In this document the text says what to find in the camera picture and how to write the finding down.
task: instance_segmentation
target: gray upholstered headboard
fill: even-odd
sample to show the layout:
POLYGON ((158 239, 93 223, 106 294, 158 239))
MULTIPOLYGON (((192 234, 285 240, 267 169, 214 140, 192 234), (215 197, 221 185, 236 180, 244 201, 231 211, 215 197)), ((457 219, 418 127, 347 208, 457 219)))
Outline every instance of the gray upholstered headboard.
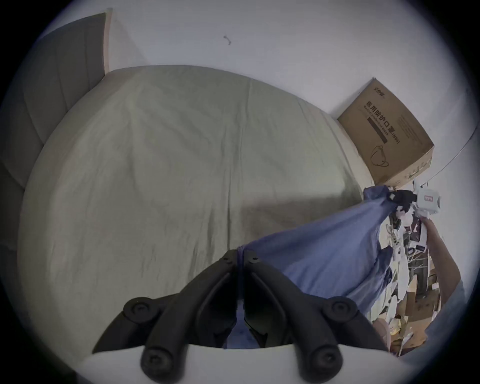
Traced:
POLYGON ((105 75, 107 14, 67 24, 30 50, 0 107, 0 247, 15 251, 25 186, 43 145, 105 75))

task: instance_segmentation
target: mattress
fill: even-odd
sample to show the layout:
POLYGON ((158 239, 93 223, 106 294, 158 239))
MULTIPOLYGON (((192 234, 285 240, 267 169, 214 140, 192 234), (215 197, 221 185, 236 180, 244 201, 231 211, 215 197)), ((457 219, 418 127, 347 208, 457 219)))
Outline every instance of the mattress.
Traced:
POLYGON ((33 328, 75 367, 129 299, 179 292, 228 249, 357 204, 371 185, 338 123, 292 94, 202 67, 110 72, 25 189, 33 328))

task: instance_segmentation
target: blue fabric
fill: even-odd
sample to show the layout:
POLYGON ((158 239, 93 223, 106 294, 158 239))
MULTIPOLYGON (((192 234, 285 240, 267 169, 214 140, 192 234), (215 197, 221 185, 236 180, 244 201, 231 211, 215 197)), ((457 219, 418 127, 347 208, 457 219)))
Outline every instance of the blue fabric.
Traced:
MULTIPOLYGON (((346 296, 365 314, 392 278, 393 250, 382 250, 378 241, 381 223, 397 207, 388 200, 388 193, 385 186, 367 188, 358 205, 241 246, 239 265, 243 264, 243 251, 253 250, 303 292, 324 298, 346 296)), ((228 348, 258 347, 243 314, 237 316, 227 344, 228 348)))

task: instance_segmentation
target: clutter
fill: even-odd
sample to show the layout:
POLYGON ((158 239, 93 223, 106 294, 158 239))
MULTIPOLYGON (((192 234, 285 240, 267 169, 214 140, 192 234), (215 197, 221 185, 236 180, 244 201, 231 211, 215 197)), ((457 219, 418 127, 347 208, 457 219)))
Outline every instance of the clutter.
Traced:
POLYGON ((432 319, 433 312, 438 307, 438 300, 440 298, 439 290, 430 290, 424 297, 417 297, 412 314, 408 317, 409 322, 423 320, 426 318, 432 319))
POLYGON ((412 281, 407 287, 407 304, 405 306, 405 316, 411 316, 415 309, 415 297, 417 295, 417 275, 414 275, 412 281))
POLYGON ((390 328, 390 335, 396 335, 400 332, 400 319, 393 318, 390 323, 388 324, 390 328))
POLYGON ((407 294, 407 287, 410 281, 410 272, 408 270, 408 259, 407 256, 403 253, 400 255, 400 260, 398 262, 398 286, 397 286, 397 296, 399 300, 403 300, 407 294))
POLYGON ((396 295, 393 295, 392 299, 390 300, 390 305, 388 306, 387 315, 385 318, 385 321, 388 324, 391 323, 391 321, 396 315, 396 305, 397 305, 397 298, 396 298, 396 295))
POLYGON ((382 338, 387 348, 390 348, 391 335, 390 327, 388 326, 387 322, 384 319, 378 318, 372 323, 372 325, 382 338))
POLYGON ((427 229, 417 216, 413 217, 410 232, 409 249, 425 252, 427 249, 427 229))
MULTIPOLYGON (((421 257, 423 261, 428 261, 428 257, 421 257)), ((393 296, 387 311, 380 314, 388 324, 391 335, 390 352, 396 356, 402 356, 411 350, 421 346, 426 340, 426 328, 435 319, 441 309, 441 298, 439 284, 436 281, 434 268, 427 266, 425 271, 429 271, 427 291, 421 293, 418 291, 418 275, 412 274, 412 280, 406 288, 402 300, 397 302, 397 296, 393 296)), ((405 282, 402 274, 402 267, 398 270, 397 293, 400 295, 400 287, 405 282)))
POLYGON ((433 143, 428 134, 376 79, 338 121, 357 147, 375 185, 401 187, 430 166, 433 143))

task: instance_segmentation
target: wire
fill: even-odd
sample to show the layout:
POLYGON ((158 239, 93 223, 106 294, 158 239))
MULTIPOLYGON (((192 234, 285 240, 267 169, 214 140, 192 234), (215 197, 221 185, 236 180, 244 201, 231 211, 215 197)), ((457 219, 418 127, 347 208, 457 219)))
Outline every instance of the wire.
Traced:
POLYGON ((477 128, 479 127, 479 122, 477 122, 477 126, 475 127, 475 129, 473 130, 473 133, 472 135, 470 136, 470 138, 467 140, 467 142, 465 143, 465 145, 462 147, 462 149, 460 149, 458 151, 458 153, 455 155, 455 157, 450 160, 447 165, 445 167, 443 167, 441 170, 439 170, 437 173, 435 173, 432 177, 430 177, 426 182, 424 182, 421 187, 423 187, 425 184, 427 184, 431 179, 433 179, 435 176, 437 176, 440 172, 442 172, 452 161, 454 161, 456 159, 456 157, 463 151, 463 148, 465 148, 467 146, 467 144, 470 142, 470 140, 472 139, 473 135, 475 134, 475 132, 477 131, 477 128))

